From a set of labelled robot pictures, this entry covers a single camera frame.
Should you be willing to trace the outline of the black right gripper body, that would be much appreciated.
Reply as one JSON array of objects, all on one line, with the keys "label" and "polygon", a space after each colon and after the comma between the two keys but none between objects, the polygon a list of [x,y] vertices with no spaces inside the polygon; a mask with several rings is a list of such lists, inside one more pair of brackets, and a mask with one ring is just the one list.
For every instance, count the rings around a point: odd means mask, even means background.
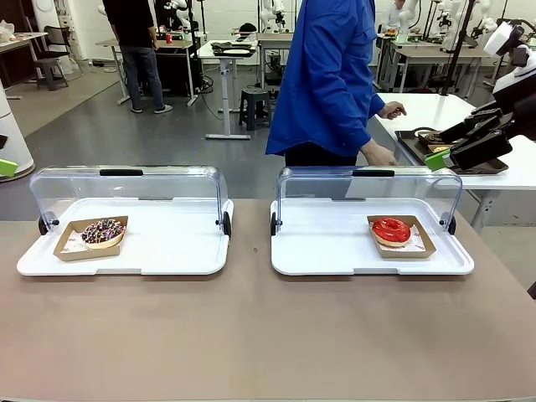
[{"label": "black right gripper body", "polygon": [[493,94],[507,121],[501,130],[511,139],[525,136],[535,140],[535,91],[501,90]]}]

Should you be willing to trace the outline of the person's left hand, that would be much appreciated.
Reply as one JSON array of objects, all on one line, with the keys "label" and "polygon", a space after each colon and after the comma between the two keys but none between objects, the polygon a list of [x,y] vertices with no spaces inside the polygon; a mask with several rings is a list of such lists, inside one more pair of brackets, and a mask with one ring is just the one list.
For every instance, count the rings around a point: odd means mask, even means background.
[{"label": "person's left hand", "polygon": [[393,120],[399,116],[406,116],[406,115],[407,115],[407,112],[405,110],[405,107],[397,101],[386,103],[383,109],[379,113],[379,116],[386,120]]}]

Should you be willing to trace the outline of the person's right hand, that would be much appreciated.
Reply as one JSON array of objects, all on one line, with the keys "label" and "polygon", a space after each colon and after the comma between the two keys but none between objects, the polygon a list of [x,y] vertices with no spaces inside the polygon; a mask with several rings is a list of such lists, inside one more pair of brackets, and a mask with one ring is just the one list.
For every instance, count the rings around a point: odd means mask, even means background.
[{"label": "person's right hand", "polygon": [[390,167],[398,165],[394,153],[386,147],[380,146],[374,139],[364,144],[360,152],[369,166]]}]

